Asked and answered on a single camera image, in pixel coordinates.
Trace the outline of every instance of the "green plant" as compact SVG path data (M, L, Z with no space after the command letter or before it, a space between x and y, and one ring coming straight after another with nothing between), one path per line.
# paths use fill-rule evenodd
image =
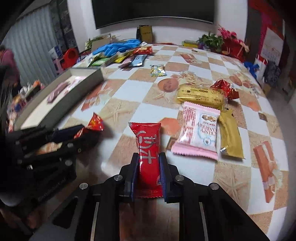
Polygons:
M216 52L221 52L221 46L224 43L222 36L216 36L216 34L211 34L211 32L209 32L209 35L204 34L197 42L204 43Z

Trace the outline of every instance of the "open cardboard box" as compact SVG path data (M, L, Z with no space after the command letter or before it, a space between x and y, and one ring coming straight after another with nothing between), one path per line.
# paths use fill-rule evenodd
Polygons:
M66 89L64 89L52 103L47 103L49 94L60 83L66 80L73 82L76 76L86 78L66 95ZM66 70L25 106L15 122L15 130L38 125L54 128L78 101L103 80L101 69L71 68Z

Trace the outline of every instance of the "person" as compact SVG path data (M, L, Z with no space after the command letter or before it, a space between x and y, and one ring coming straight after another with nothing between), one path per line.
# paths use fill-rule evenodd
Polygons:
M0 65L10 67L10 81L14 83L11 94L12 97L15 97L22 88L20 84L20 73L17 68L12 50L6 49L4 45L0 45Z

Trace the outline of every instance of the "blue glove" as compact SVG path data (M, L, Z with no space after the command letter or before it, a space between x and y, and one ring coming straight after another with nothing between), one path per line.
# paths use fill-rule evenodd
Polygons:
M97 50L93 52L93 55L103 52L106 57L111 57L115 55L117 52L125 52L129 49L136 48L140 45L140 40L138 39L130 39L123 43L114 43L114 44L106 44L104 46L99 47Z
M251 62L244 62L244 66L249 70L251 75L257 80L257 76L255 74L255 70L259 68L258 64L253 65Z

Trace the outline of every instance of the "pink snack package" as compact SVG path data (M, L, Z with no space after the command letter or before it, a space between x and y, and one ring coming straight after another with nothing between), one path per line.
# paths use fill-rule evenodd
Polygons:
M216 132L219 116L220 111L217 109L184 102L184 126L171 151L181 155L205 156L218 160Z
M59 93L61 93L62 90L66 88L67 85L69 85L69 82L67 82L67 81L60 83L55 88L55 90L49 94L49 96L47 98L47 103L52 103L55 100L55 98L59 95Z

